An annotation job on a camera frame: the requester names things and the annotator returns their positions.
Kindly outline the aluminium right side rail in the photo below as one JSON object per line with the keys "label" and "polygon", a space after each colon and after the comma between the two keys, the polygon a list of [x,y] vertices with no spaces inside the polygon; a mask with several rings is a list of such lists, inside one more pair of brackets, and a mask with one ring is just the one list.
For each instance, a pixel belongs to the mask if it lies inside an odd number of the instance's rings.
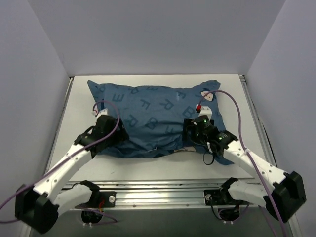
{"label": "aluminium right side rail", "polygon": [[267,136],[266,130],[264,128],[263,123],[261,122],[261,120],[259,118],[259,115],[258,115],[257,110],[255,108],[255,105],[253,103],[253,100],[250,96],[250,93],[249,93],[249,90],[247,87],[247,83],[246,83],[246,79],[245,79],[245,75],[239,75],[239,79],[240,79],[241,85],[243,87],[243,91],[244,91],[244,94],[246,96],[252,118],[254,120],[255,128],[256,128],[256,131],[257,131],[257,134],[259,137],[259,141],[260,141],[264,156],[270,164],[277,167],[277,162],[276,162],[273,150],[271,148],[271,144],[270,144],[269,138]]}

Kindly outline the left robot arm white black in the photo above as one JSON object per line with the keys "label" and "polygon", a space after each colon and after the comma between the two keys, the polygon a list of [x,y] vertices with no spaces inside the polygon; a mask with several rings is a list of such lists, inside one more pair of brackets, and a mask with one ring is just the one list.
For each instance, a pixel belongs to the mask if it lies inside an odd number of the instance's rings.
{"label": "left robot arm white black", "polygon": [[61,190],[99,152],[128,138],[121,119],[98,116],[96,124],[76,138],[68,152],[40,181],[30,186],[22,185],[17,190],[15,217],[45,234],[68,210],[80,205],[98,207],[105,197],[99,186],[90,181],[81,181],[65,192]]}

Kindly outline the aluminium rail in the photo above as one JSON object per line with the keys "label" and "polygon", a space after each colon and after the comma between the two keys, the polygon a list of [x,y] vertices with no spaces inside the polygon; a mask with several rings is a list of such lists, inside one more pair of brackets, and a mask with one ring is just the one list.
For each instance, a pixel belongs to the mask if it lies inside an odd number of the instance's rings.
{"label": "aluminium rail", "polygon": [[252,118],[254,120],[255,128],[256,128],[256,131],[257,131],[257,134],[259,137],[259,141],[260,141],[264,156],[270,164],[277,167],[277,162],[276,162],[273,150],[271,148],[271,144],[270,144],[269,138],[267,136],[266,130],[264,128],[263,123],[261,122],[261,120],[259,118],[259,115],[258,115],[257,110],[255,108],[255,105],[253,103],[253,100],[250,96],[250,93],[249,93],[249,90],[247,87],[247,83],[246,83],[246,79],[245,79],[245,75],[239,75],[239,79],[240,79],[241,85],[243,87],[243,91],[244,91],[244,94],[246,96]]}
{"label": "aluminium rail", "polygon": [[46,163],[46,168],[45,168],[44,173],[46,173],[49,170],[49,168],[50,168],[50,164],[51,164],[51,161],[52,161],[52,158],[53,158],[53,154],[54,154],[55,146],[56,146],[56,143],[57,143],[60,127],[61,127],[62,120],[63,120],[63,117],[64,117],[64,113],[65,113],[65,110],[66,110],[66,106],[67,106],[67,103],[68,103],[68,100],[69,100],[71,89],[72,89],[72,86],[73,86],[73,83],[74,83],[74,77],[69,77],[69,79],[70,79],[70,81],[69,81],[69,84],[68,84],[68,87],[67,87],[67,91],[66,91],[66,94],[65,94],[64,104],[63,104],[63,107],[62,107],[62,110],[61,110],[60,118],[58,120],[56,131],[54,133],[54,139],[53,139],[52,146],[50,148],[50,153],[49,153],[49,157],[48,157],[48,161]]}

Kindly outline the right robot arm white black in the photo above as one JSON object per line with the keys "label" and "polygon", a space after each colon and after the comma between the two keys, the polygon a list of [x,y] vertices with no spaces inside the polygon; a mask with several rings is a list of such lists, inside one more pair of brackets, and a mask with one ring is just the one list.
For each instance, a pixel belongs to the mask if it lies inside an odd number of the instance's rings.
{"label": "right robot arm white black", "polygon": [[228,179],[219,192],[223,203],[242,200],[263,206],[275,219],[286,223],[306,202],[300,174],[295,171],[288,173],[268,163],[242,145],[229,131],[218,130],[206,115],[184,120],[183,140],[188,139],[204,146],[213,156],[233,162],[259,182],[253,185],[237,178]]}

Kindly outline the aluminium left side rail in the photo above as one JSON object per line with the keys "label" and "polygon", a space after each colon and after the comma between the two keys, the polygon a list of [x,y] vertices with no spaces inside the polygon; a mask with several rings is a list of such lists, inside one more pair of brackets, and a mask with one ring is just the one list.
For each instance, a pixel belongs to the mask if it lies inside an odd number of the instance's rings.
{"label": "aluminium left side rail", "polygon": [[52,146],[50,148],[50,153],[49,153],[49,157],[48,157],[48,161],[46,163],[46,168],[45,168],[44,173],[46,173],[49,170],[49,168],[50,168],[50,164],[51,164],[51,161],[52,161],[52,158],[53,158],[53,154],[54,154],[55,146],[56,146],[56,143],[57,143],[60,127],[61,127],[62,120],[63,120],[63,117],[64,117],[64,113],[65,113],[65,110],[66,110],[66,106],[67,106],[67,103],[68,103],[68,100],[69,100],[71,89],[72,89],[72,86],[73,86],[73,83],[74,83],[74,77],[69,77],[69,79],[70,79],[70,81],[69,81],[69,84],[68,84],[68,87],[67,87],[67,91],[66,91],[66,94],[65,94],[64,104],[63,104],[63,107],[62,107],[62,110],[61,110],[60,118],[58,120],[56,131],[54,133],[54,139],[53,139]]}

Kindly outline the aluminium front rail frame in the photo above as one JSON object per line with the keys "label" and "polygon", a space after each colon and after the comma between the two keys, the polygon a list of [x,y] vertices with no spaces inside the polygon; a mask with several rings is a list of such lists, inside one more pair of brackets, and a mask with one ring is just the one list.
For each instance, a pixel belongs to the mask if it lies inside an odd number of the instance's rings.
{"label": "aluminium front rail frame", "polygon": [[[98,185],[100,192],[114,191],[116,205],[122,206],[183,206],[205,204],[204,190],[222,189],[226,182],[223,180],[180,180],[180,181],[135,181],[135,182],[93,182]],[[241,180],[248,184],[258,185],[255,180]],[[72,187],[66,184],[61,191],[65,192]],[[238,200],[230,199],[229,205],[237,204]]]}

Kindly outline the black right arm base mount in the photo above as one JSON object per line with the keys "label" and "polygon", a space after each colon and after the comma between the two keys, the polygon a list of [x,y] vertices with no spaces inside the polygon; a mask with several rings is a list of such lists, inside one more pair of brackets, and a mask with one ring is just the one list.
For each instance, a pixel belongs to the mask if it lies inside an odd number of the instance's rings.
{"label": "black right arm base mount", "polygon": [[211,205],[229,205],[230,200],[228,196],[219,189],[210,189],[210,190],[204,190],[204,202],[205,205],[211,206]]}

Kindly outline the blue cartoon print pillowcase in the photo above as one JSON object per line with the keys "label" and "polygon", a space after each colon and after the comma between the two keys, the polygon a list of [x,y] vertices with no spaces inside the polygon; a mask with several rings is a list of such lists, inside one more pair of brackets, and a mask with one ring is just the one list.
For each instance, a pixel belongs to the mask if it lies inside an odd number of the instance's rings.
{"label": "blue cartoon print pillowcase", "polygon": [[219,111],[217,96],[213,91],[221,84],[209,80],[192,88],[167,86],[126,86],[112,83],[98,84],[89,80],[88,88],[99,110],[107,109],[116,116],[119,111],[129,139],[106,148],[100,154],[115,158],[158,158],[178,150],[191,150],[203,154],[200,142],[182,139],[185,119],[195,119],[196,104],[212,110],[214,125],[225,130]]}

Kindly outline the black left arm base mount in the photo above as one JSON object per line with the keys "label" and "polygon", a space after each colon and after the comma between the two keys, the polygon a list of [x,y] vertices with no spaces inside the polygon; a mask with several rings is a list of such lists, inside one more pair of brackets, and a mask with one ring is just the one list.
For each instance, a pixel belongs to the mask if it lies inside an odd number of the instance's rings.
{"label": "black left arm base mount", "polygon": [[98,198],[98,208],[112,208],[116,205],[116,195],[114,191],[100,192]]}

